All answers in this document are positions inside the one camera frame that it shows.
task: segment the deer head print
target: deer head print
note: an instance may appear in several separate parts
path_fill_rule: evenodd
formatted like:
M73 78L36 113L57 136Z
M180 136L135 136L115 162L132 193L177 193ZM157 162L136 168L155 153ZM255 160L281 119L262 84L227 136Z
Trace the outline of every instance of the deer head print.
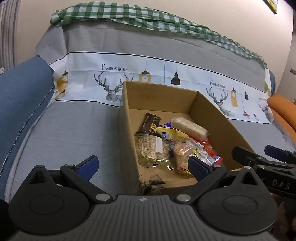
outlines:
M115 86L115 89L111 90L109 88L109 85L106 83L107 78L105 78L104 82L101 81L101 75L102 73L100 73L98 75L98 78L96 78L95 74L94 74L94 79L96 80L96 82L100 85L104 87L104 90L108 92L107 96L106 96L106 100L108 101L113 101L113 102L118 102L121 99L121 95L117 95L116 93L121 91L121 88L123 87L122 81L120 79L120 82L118 85Z
M232 115L234 115L233 112L231 112L231 111L229 111L229 110L226 110L226 109L224 109L224 108L222 107L222 105L223 105L223 101L226 100L227 97L228 97L228 93L226 94L225 91L223 90L223 92L224 92L224 96L221 94L220 101L217 101L217 98L216 98L216 96L215 96L215 92L213 92L213 94L211 93L211 89L212 89L212 88L213 88L213 87L211 87L209 90L206 88L207 93L208 93L208 95L209 95L210 97L212 97L212 98L214 99L214 103L215 103L216 105L218 105L218 107L219 107L219 109L222 111L222 113L223 113L224 115L226 115L226 116L232 116Z
M272 123L274 121L274 116L273 116L272 111L271 111L270 107L268 106L268 104L265 103L265 104L261 105L260 101L258 101L258 105L262 109L262 111L264 112L264 114L265 114L266 118L268 119L268 121L270 123Z

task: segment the metal screw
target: metal screw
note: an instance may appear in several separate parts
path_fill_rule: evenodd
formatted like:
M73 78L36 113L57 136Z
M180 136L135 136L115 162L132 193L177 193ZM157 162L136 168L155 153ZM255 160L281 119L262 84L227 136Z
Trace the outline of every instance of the metal screw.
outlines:
M108 201L110 199L110 195L107 193L100 193L96 195L96 199L99 201Z
M177 196L177 199L181 202L188 202L191 199L191 197L187 194L179 194Z

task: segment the white wall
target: white wall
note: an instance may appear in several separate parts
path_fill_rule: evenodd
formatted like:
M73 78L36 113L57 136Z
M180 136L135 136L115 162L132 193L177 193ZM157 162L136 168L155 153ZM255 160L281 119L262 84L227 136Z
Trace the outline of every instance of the white wall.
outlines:
M278 0L276 15L263 0L122 1L170 12L226 35L262 55L279 85L293 29L293 9L284 0ZM17 20L18 63L36 55L34 48L48 28L54 10L79 2L81 0L21 0Z
M281 83L277 93L294 101L296 98L296 75L290 72L291 69L296 71L296 22L294 23L294 31L292 35L292 42L286 68L281 79Z

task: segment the snack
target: snack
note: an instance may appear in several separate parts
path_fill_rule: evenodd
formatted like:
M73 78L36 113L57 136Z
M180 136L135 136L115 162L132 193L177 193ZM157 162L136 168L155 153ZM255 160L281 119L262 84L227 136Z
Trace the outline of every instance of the snack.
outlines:
M193 140L189 140L186 143L175 142L174 154L178 171L192 177L188 170L188 159L191 156L197 157L209 166L217 164L217 161L222 161L222 158L218 155L215 158L211 157L203 148L203 145Z
M168 141L186 142L188 140L188 135L186 133L174 128L157 127L155 130L162 138L167 139Z
M188 159L190 156L198 156L194 147L187 143L175 142L174 154L178 172L193 177L188 170Z
M215 160L215 165L219 164L223 161L222 157L219 157L215 151L213 150L212 144L208 141L198 141L194 138L191 138L193 141L195 141L202 149L204 149L207 154L209 154L210 157L212 157Z
M136 149L141 166L148 168L166 166L171 169L166 140L149 134L138 134L137 139Z
M160 127L169 127L171 128L172 127L172 123L171 122L168 122L168 123L165 123L163 125L159 125Z
M181 130L192 136L193 138L204 141L207 140L208 132L205 128L183 118L183 117L175 117L172 119L172 126L178 130Z
M136 133L146 133L150 135L155 135L154 128L156 128L160 122L161 118L157 115L153 115L150 113L146 113L145 120L140 128L140 130Z

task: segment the yellow wrapper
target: yellow wrapper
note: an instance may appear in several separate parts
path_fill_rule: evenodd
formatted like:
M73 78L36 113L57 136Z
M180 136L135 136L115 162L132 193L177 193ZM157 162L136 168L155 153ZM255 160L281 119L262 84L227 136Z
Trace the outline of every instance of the yellow wrapper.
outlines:
M157 127L157 133L159 133L163 138L166 138L168 141L180 141L186 142L188 135L185 132L179 131L174 128L168 127Z

